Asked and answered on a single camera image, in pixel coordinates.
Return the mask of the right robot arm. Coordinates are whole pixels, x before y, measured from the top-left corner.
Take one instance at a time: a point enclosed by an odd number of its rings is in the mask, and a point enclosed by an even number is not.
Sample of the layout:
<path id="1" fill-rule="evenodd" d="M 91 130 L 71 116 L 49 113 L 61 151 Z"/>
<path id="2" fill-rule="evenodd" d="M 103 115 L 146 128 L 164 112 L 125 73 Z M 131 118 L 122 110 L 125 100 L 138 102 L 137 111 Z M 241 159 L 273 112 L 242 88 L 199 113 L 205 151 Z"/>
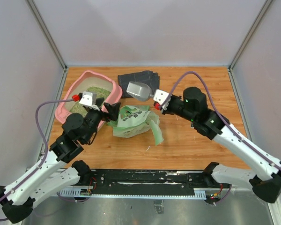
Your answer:
<path id="1" fill-rule="evenodd" d="M 228 119 L 209 109 L 207 97 L 199 88 L 185 89 L 182 97 L 157 90 L 154 101 L 163 114 L 190 121 L 199 134 L 229 149 L 250 167 L 245 170 L 211 162 L 203 171 L 203 183 L 207 187 L 218 183 L 235 185 L 252 190 L 267 203 L 276 202 L 281 194 L 281 160 L 270 156 L 243 136 Z"/>

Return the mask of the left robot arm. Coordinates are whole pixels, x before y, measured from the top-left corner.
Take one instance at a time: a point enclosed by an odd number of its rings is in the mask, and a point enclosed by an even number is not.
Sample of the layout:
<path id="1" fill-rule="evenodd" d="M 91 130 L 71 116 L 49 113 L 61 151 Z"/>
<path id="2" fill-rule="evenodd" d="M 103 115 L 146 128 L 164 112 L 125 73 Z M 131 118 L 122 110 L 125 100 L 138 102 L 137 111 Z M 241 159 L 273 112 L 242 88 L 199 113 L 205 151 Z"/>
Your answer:
<path id="1" fill-rule="evenodd" d="M 77 166 L 51 177 L 83 151 L 83 145 L 91 145 L 101 121 L 116 121 L 120 103 L 104 102 L 105 111 L 97 106 L 98 98 L 85 106 L 87 115 L 72 113 L 62 124 L 63 133 L 51 146 L 45 147 L 44 156 L 24 175 L 7 186 L 0 186 L 0 205 L 5 218 L 2 221 L 19 223 L 48 197 L 63 188 L 79 183 L 84 186 L 91 180 L 88 165 L 79 161 Z"/>

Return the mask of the grey metal scoop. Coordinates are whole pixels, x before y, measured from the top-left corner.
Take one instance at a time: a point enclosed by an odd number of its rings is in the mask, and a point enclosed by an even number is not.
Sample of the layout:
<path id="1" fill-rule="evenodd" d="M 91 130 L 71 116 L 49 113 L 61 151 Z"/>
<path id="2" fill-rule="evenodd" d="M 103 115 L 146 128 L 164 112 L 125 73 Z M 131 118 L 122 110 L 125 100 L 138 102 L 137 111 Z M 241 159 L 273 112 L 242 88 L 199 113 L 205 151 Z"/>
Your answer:
<path id="1" fill-rule="evenodd" d="M 141 82 L 129 82 L 126 92 L 141 102 L 146 102 L 153 97 L 152 89 L 147 84 Z"/>

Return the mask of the green litter bag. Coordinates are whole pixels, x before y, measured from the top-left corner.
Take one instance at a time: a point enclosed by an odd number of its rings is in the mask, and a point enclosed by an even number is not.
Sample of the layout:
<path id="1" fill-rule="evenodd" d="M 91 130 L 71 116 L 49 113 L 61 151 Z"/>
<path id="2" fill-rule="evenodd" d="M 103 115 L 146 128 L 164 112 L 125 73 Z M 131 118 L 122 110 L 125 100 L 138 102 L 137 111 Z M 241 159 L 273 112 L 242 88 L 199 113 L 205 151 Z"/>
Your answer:
<path id="1" fill-rule="evenodd" d="M 121 107 L 118 119 L 107 125 L 113 128 L 113 135 L 116 137 L 130 138 L 151 130 L 155 145 L 164 141 L 159 116 L 148 105 L 125 105 Z"/>

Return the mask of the pink litter box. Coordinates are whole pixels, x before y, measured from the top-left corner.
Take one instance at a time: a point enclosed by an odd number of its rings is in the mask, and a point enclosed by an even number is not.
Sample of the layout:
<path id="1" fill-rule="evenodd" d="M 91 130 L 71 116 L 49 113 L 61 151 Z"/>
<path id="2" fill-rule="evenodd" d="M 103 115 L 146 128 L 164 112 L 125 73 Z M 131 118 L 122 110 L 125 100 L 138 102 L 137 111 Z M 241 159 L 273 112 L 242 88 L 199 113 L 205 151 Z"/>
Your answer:
<path id="1" fill-rule="evenodd" d="M 59 122 L 65 123 L 74 106 L 94 106 L 98 98 L 103 98 L 103 103 L 110 105 L 119 102 L 122 89 L 113 79 L 87 70 L 70 86 L 63 99 L 71 99 L 72 96 L 79 94 L 82 94 L 81 100 L 62 102 L 58 105 L 55 118 Z"/>

